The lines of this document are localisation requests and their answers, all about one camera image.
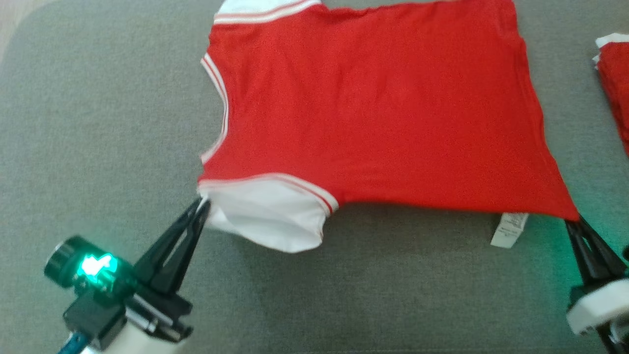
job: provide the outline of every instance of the white care label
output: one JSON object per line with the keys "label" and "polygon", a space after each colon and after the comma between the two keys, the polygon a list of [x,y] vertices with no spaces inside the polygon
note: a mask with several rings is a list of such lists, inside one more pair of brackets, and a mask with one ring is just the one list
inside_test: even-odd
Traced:
{"label": "white care label", "polygon": [[526,213],[504,213],[500,218],[500,224],[496,228],[491,245],[502,248],[511,248],[518,237],[524,231],[524,225],[528,219]]}

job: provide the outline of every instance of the white trim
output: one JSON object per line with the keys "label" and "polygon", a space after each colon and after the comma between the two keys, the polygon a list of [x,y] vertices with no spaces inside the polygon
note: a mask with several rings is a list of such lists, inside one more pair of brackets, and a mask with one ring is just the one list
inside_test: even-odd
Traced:
{"label": "white trim", "polygon": [[210,58],[209,54],[205,53],[203,59],[201,59],[201,65],[205,68],[205,71],[208,73],[210,79],[216,86],[216,90],[218,94],[221,96],[221,100],[223,100],[223,128],[221,129],[221,135],[218,137],[218,140],[209,148],[206,152],[201,154],[201,161],[203,163],[208,162],[208,160],[214,155],[214,153],[218,150],[219,147],[225,141],[227,137],[227,129],[229,128],[229,114],[230,114],[230,102],[227,97],[227,90],[225,89],[225,82],[221,77],[221,73],[218,71],[218,68]]}
{"label": "white trim", "polygon": [[[238,12],[228,12],[230,8],[235,6],[227,6],[228,3],[235,3],[234,0],[227,0],[221,7],[221,9],[214,16],[214,24],[222,23],[263,23],[277,20],[282,17],[290,16],[292,14],[299,13],[310,6],[321,4],[321,0],[300,0],[300,1],[267,1],[267,4],[263,4],[260,0],[254,0],[258,4],[257,6],[238,7]],[[268,4],[275,4],[274,8],[270,8],[268,11],[263,9],[269,8]]]}
{"label": "white trim", "polygon": [[603,48],[606,44],[609,43],[624,43],[629,42],[629,35],[623,35],[621,33],[612,33],[610,35],[606,35],[605,37],[596,39],[596,46],[599,48]]}
{"label": "white trim", "polygon": [[329,194],[294,176],[264,174],[234,181],[200,181],[198,192],[212,201],[209,226],[295,253],[313,249],[323,240],[330,209],[314,189]]}

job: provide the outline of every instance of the gray table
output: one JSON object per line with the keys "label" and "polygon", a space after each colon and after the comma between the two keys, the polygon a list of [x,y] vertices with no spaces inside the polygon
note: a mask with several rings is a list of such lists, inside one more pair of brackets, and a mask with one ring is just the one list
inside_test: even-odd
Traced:
{"label": "gray table", "polygon": [[[329,0],[365,7],[386,0]],[[72,234],[135,261],[195,196],[222,104],[199,65],[218,0],[61,0],[0,67],[0,352],[54,353],[72,300],[42,275]],[[629,160],[590,61],[629,31],[626,0],[519,0],[547,140],[572,196],[619,251]],[[182,289],[189,353],[597,353],[564,319],[579,282],[562,222],[511,250],[496,215],[349,205],[322,247],[282,254],[206,231]]]}

